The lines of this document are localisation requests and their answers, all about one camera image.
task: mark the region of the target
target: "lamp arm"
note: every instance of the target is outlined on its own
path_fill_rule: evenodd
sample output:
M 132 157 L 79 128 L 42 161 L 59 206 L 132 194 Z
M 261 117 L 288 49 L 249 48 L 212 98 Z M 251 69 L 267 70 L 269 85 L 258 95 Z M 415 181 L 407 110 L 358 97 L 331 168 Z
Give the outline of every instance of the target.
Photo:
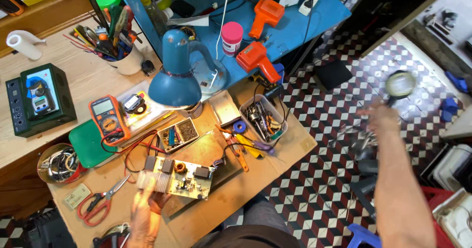
M 190 50 L 190 52 L 193 52 L 193 51 L 200 52 L 202 54 L 202 56 L 204 57 L 205 62 L 207 62 L 208 68 L 210 70 L 217 69 L 217 67 L 215 65 L 215 61 L 211 57 L 211 55 L 208 51 L 208 48 L 206 46 L 204 46 L 202 43 L 200 43 L 198 41 L 191 41 L 189 43 L 189 50 Z

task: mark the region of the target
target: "wooden shelf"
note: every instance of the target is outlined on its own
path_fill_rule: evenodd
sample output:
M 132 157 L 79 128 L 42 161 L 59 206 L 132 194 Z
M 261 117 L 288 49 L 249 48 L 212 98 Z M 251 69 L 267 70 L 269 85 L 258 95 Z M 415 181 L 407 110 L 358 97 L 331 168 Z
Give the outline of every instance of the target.
M 89 0 L 44 0 L 26 7 L 20 16 L 0 19 L 0 40 L 5 41 L 14 30 L 26 30 L 42 39 L 90 17 L 86 13 L 91 10 Z M 6 43 L 0 43 L 0 57 L 12 51 Z

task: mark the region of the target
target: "pen holder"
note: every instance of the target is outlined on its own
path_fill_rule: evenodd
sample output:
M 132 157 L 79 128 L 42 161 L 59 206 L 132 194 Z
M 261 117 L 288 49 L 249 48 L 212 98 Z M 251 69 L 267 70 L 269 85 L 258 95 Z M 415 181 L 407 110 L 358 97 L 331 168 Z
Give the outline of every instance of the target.
M 133 75 L 141 70 L 141 63 L 144 62 L 144 60 L 143 54 L 139 52 L 136 45 L 133 44 L 131 52 L 125 58 L 115 62 L 107 62 L 107 64 L 116 68 L 117 72 L 121 75 Z

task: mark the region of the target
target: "power strip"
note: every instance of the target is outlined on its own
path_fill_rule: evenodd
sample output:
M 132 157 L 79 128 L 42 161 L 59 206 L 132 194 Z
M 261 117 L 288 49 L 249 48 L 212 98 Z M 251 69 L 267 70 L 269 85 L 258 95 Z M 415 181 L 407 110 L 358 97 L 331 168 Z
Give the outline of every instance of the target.
M 318 2 L 318 0 L 313 0 L 313 5 L 311 6 L 311 8 L 309 8 L 308 6 L 305 5 L 305 3 L 307 3 L 309 0 L 305 0 L 302 5 L 300 6 L 300 8 L 298 9 L 298 12 L 304 14 L 305 16 L 308 16 L 308 14 L 310 14 L 310 10 L 315 6 L 315 4 Z

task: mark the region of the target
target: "hand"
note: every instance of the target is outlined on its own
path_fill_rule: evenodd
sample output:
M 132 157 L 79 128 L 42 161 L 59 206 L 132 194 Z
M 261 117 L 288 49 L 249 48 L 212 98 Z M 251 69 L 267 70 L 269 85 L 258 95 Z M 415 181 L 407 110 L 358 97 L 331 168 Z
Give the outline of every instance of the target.
M 161 222 L 161 211 L 170 194 L 154 192 L 156 180 L 151 178 L 142 192 L 136 193 L 131 207 L 131 238 L 128 247 L 153 247 Z
M 373 131 L 377 138 L 384 134 L 398 134 L 398 111 L 386 106 L 381 100 L 376 100 L 371 110 L 359 110 L 358 115 L 369 116 L 369 130 Z

